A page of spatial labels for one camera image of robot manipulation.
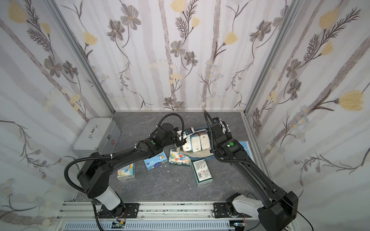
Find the cream canvas tote bag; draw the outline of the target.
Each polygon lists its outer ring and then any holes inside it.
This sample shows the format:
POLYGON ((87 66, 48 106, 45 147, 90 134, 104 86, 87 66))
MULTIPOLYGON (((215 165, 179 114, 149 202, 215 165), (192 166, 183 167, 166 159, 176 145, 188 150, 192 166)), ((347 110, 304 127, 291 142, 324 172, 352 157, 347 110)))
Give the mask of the cream canvas tote bag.
POLYGON ((175 151, 179 155, 185 155, 191 159, 206 158, 213 154, 211 153, 211 139, 208 136, 208 128, 200 127, 197 129, 188 128, 185 129, 183 135, 182 131, 178 131, 180 138, 186 137, 186 143, 175 151))

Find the green barcode tissue pack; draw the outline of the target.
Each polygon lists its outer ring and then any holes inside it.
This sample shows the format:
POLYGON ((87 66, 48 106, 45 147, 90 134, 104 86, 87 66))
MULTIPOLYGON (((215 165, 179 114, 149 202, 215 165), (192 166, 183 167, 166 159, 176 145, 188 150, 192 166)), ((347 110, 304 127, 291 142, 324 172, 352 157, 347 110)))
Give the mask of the green barcode tissue pack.
POLYGON ((205 159, 191 162, 197 185, 205 185, 213 181, 213 177, 205 159))

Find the purple tissue pack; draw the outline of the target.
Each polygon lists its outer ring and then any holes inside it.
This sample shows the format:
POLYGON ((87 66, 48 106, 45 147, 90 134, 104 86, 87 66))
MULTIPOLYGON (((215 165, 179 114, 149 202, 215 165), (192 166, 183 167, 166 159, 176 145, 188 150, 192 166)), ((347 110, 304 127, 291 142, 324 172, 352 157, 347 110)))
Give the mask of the purple tissue pack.
POLYGON ((207 131, 200 131, 198 132, 200 138, 200 145, 202 150, 208 150, 211 148, 210 138, 208 136, 207 131))

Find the white blue tissue pack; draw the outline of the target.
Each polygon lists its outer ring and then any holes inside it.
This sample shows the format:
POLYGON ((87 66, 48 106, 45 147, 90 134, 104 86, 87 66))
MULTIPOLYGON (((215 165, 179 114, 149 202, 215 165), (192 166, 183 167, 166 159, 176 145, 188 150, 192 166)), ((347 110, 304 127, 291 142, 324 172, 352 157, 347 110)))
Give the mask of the white blue tissue pack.
POLYGON ((185 139, 186 143, 182 146, 182 150, 184 152, 190 152, 192 151, 192 145, 191 145, 191 137, 188 136, 186 139, 185 139))

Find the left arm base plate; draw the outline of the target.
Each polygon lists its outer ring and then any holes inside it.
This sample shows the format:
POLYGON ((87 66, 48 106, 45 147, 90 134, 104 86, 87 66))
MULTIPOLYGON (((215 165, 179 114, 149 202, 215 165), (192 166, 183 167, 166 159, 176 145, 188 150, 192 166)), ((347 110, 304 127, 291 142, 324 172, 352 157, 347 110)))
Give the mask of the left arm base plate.
POLYGON ((137 218, 139 203, 121 203, 113 210, 108 210, 104 205, 97 213, 99 218, 137 218))

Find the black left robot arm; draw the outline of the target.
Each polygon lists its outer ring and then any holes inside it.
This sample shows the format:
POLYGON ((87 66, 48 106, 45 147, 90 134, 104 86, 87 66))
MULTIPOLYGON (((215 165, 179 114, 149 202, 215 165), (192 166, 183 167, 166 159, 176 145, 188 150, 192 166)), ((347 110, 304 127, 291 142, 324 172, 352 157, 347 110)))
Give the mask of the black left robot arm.
POLYGON ((109 185, 110 176, 122 167, 162 153, 167 146, 183 146, 187 137, 194 132, 193 128, 185 128, 184 120, 179 114, 170 113, 159 121, 148 138, 138 141, 128 150, 109 155, 93 153, 89 157, 70 162, 64 170, 65 180, 71 187, 99 202, 108 211, 123 208, 124 202, 109 185), (69 169, 80 162, 84 162, 84 165, 77 174, 80 183, 77 185, 70 179, 69 169))

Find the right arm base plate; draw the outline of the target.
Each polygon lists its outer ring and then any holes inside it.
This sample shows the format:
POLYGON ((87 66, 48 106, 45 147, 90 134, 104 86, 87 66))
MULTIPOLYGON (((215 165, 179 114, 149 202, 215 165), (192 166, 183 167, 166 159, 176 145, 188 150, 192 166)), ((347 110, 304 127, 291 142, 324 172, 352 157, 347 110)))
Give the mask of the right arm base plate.
POLYGON ((226 202, 213 203, 213 207, 212 216, 214 218, 230 218, 226 202))

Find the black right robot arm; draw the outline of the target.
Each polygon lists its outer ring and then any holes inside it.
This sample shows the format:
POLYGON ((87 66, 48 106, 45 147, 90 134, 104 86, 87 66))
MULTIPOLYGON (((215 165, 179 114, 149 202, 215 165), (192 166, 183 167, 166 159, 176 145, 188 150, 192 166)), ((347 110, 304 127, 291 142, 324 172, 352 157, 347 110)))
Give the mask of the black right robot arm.
POLYGON ((256 212, 260 224, 267 231, 282 231, 300 214, 298 196, 286 192, 276 185, 250 158, 247 151, 232 137, 227 124, 218 117, 212 118, 204 111, 207 133, 211 142, 211 152, 215 158, 232 165, 259 193, 262 207, 253 210, 255 203, 244 202, 244 196, 234 194, 231 199, 232 208, 237 213, 252 215, 256 212))

